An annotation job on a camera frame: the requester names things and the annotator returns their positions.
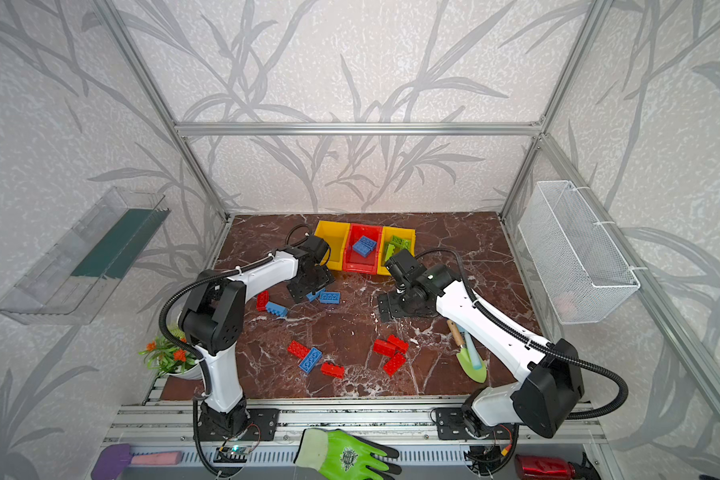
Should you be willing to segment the red lego cluster top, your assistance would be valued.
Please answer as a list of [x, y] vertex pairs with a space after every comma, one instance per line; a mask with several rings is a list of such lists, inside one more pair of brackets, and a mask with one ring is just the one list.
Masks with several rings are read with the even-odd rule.
[[409, 350], [409, 344], [393, 334], [388, 336], [387, 341], [394, 345], [396, 350], [402, 354], [406, 354]]

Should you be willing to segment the red lego brick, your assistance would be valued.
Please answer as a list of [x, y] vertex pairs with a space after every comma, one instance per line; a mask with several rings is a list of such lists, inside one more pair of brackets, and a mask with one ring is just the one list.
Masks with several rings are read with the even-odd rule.
[[292, 341], [289, 344], [287, 351], [300, 360], [305, 359], [310, 353], [310, 349], [308, 347], [302, 345], [298, 341]]
[[324, 362], [321, 364], [320, 371], [326, 376], [332, 378], [343, 379], [345, 376], [345, 368], [342, 366], [335, 365], [330, 362]]

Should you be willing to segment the blue lego upturned brick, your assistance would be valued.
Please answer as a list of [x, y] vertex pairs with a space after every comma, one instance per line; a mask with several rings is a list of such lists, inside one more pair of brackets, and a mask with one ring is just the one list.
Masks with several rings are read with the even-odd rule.
[[321, 304], [338, 305], [341, 301], [341, 294], [339, 292], [321, 291], [318, 300]]

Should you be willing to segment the red lego bottom brick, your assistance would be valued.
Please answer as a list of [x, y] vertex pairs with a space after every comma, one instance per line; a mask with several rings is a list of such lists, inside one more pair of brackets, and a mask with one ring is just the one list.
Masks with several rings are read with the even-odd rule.
[[326, 376], [332, 378], [343, 379], [345, 376], [345, 368], [342, 366], [335, 365], [330, 362], [324, 362], [321, 364], [320, 371]]

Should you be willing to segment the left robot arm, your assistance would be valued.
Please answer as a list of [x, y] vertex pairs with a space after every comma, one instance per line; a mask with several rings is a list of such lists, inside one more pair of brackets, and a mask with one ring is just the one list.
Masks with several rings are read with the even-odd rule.
[[193, 399], [195, 416], [216, 432], [235, 437], [250, 424], [235, 352], [247, 302], [280, 283], [286, 284], [294, 302], [304, 301], [334, 281], [327, 267], [330, 251], [326, 240], [308, 235], [248, 265], [203, 271], [160, 309], [163, 337], [186, 350], [200, 367], [204, 390]]

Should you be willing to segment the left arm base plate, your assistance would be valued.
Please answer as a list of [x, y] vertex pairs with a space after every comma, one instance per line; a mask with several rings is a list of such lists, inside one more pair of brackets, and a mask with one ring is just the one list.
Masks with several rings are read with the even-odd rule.
[[202, 406], [198, 420], [201, 442], [220, 442], [226, 439], [270, 442], [274, 440], [280, 410], [253, 408], [221, 414]]

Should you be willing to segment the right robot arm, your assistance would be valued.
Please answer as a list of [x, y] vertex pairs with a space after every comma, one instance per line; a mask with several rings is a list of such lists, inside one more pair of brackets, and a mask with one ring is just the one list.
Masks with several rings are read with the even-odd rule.
[[[474, 437], [515, 424], [551, 438], [567, 420], [599, 418], [626, 403], [629, 387], [619, 374], [581, 359], [564, 339], [552, 342], [516, 323], [472, 288], [462, 262], [455, 269], [444, 264], [427, 267], [402, 250], [385, 267], [396, 287], [379, 298], [384, 317], [439, 315], [485, 346], [512, 374], [513, 383], [478, 389], [462, 404], [466, 429]], [[584, 372], [613, 382], [615, 397], [593, 410], [577, 411], [585, 394]]]

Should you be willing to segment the blue lego top brick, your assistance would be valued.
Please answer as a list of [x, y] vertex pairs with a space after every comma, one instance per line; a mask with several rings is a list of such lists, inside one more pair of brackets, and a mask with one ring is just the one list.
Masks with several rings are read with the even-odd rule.
[[356, 246], [358, 248], [361, 248], [363, 251], [372, 252], [376, 248], [377, 242], [372, 240], [371, 238], [368, 238], [366, 236], [362, 236], [358, 242], [356, 243]]

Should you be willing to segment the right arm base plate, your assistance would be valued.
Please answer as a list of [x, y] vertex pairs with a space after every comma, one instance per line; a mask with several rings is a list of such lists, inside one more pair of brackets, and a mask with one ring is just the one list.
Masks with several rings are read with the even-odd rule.
[[475, 415], [465, 414], [460, 407], [434, 408], [430, 417], [439, 440], [512, 441], [515, 435], [512, 424], [489, 427]]

